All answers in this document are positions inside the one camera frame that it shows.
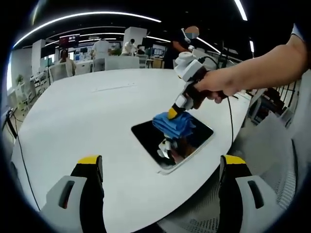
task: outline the hand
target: hand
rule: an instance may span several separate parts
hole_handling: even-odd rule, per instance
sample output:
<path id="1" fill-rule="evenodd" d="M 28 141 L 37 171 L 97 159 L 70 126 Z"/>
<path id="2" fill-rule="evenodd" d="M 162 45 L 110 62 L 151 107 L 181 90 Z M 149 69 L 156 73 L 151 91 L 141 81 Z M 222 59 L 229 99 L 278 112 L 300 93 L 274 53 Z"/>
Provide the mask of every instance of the hand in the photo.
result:
<path id="1" fill-rule="evenodd" d="M 232 96 L 239 91 L 234 88 L 233 67 L 208 72 L 194 87 L 202 93 L 202 98 L 194 103 L 195 109 L 201 106 L 205 97 L 216 103 L 221 103 L 222 98 L 217 93 L 218 91 L 223 91 L 226 96 Z"/>

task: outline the blue cloth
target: blue cloth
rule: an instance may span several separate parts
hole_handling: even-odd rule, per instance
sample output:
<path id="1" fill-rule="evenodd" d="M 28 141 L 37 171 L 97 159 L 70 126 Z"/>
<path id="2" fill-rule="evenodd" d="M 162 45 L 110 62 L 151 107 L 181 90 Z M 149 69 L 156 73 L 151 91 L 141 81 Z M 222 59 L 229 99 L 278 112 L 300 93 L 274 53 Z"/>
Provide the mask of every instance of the blue cloth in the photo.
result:
<path id="1" fill-rule="evenodd" d="M 156 115 L 152 120 L 152 124 L 172 139 L 181 138 L 192 134 L 195 125 L 192 123 L 191 118 L 192 116 L 189 113 L 183 112 L 178 117 L 169 120 L 168 113 L 164 112 Z"/>

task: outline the ceiling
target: ceiling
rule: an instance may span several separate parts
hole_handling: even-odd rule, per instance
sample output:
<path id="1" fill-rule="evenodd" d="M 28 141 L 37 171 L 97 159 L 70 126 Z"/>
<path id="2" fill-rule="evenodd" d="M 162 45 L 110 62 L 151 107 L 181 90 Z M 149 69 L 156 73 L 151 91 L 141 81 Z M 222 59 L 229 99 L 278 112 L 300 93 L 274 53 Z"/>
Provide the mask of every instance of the ceiling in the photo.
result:
<path id="1" fill-rule="evenodd" d="M 192 4 L 178 4 L 164 0 L 153 2 L 42 0 L 39 2 L 35 14 L 32 13 L 25 21 L 17 39 L 50 20 L 82 12 L 127 12 L 159 19 L 161 23 L 120 15 L 74 17 L 36 31 L 18 44 L 16 49 L 30 46 L 39 39 L 57 40 L 60 36 L 57 35 L 59 33 L 62 35 L 123 33 L 124 29 L 130 26 L 146 28 L 149 36 L 170 40 L 170 32 L 174 29 L 196 25 L 200 28 L 200 38 L 219 50 L 221 50 L 221 44 L 224 41 L 225 47 L 239 53 L 234 55 L 235 57 L 245 60 L 251 57 L 250 39 L 254 41 L 256 56 L 265 54 L 278 44 L 286 43 L 293 27 L 293 18 L 288 2 L 286 0 L 241 0 L 248 18 L 248 21 L 243 21 L 234 0 L 205 0 Z M 122 40 L 122 36 L 113 35 L 112 37 Z M 144 41 L 145 43 L 155 42 L 151 39 Z M 198 40 L 194 45 L 209 49 L 207 45 Z"/>

